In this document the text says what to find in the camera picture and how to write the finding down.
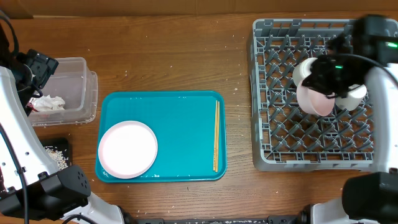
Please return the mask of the white upside-down cup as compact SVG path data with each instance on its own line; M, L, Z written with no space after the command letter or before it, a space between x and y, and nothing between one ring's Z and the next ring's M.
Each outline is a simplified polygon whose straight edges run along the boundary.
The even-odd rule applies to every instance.
M349 92L345 98L336 98L335 105L339 107L339 109L353 111L359 106L366 93L367 88L365 85L354 84L349 87Z

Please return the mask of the white upside-down bowl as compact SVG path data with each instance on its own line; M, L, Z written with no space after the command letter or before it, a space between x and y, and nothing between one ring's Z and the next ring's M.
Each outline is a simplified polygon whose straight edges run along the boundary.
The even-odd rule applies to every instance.
M307 58L294 68L292 78L296 86L311 74L310 68L316 60L316 57Z

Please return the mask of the small white round plate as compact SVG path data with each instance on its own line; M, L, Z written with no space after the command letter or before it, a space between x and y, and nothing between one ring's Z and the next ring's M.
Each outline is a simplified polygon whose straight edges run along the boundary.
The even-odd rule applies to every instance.
M298 105L302 111L317 116L330 114L335 105L335 99L327 98L322 93L303 86L302 83L303 81L298 83L296 91Z

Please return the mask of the white paper napkin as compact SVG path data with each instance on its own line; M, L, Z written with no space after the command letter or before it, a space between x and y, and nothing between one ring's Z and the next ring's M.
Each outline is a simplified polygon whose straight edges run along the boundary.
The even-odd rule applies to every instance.
M37 112L64 110L65 101L59 97L51 97L50 95L40 98L33 98L30 102L33 109Z

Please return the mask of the white rice pile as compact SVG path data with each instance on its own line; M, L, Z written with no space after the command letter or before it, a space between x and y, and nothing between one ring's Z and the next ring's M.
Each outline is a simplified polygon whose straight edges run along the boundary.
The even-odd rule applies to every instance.
M45 146L45 151L56 162L60 170L70 166L69 155L67 149L61 149L57 146Z

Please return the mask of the large pink round plate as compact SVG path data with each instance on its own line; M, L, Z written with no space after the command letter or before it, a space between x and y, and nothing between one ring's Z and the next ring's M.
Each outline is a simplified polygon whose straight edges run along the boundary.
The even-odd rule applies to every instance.
M132 179L145 173L155 162L157 138L146 124L123 121L110 127L98 145L103 169L119 179Z

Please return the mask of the red snack wrapper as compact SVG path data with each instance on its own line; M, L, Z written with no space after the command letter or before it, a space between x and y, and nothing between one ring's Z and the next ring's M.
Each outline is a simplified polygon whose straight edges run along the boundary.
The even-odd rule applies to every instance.
M32 103L28 103L28 104L27 104L27 107L28 107L31 111L37 112L37 110L34 108L34 106L33 106Z

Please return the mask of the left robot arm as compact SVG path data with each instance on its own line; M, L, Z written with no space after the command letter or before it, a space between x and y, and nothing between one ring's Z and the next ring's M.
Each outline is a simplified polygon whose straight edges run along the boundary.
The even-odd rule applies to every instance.
M16 37L13 43L10 50L1 32L1 174L6 190L1 213L25 223L134 223L128 212L91 191L79 166L59 169L44 149L28 119L29 101L43 95L58 61L33 49L21 53Z

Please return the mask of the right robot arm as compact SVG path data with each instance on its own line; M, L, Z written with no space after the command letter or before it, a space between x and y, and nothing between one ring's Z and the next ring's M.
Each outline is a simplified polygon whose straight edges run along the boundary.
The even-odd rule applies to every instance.
M397 223L397 37L387 18L354 21L352 51L344 33L328 42L302 85L327 98L345 97L350 86L365 85L373 105L374 156L371 173L348 179L340 198L309 205L298 223Z

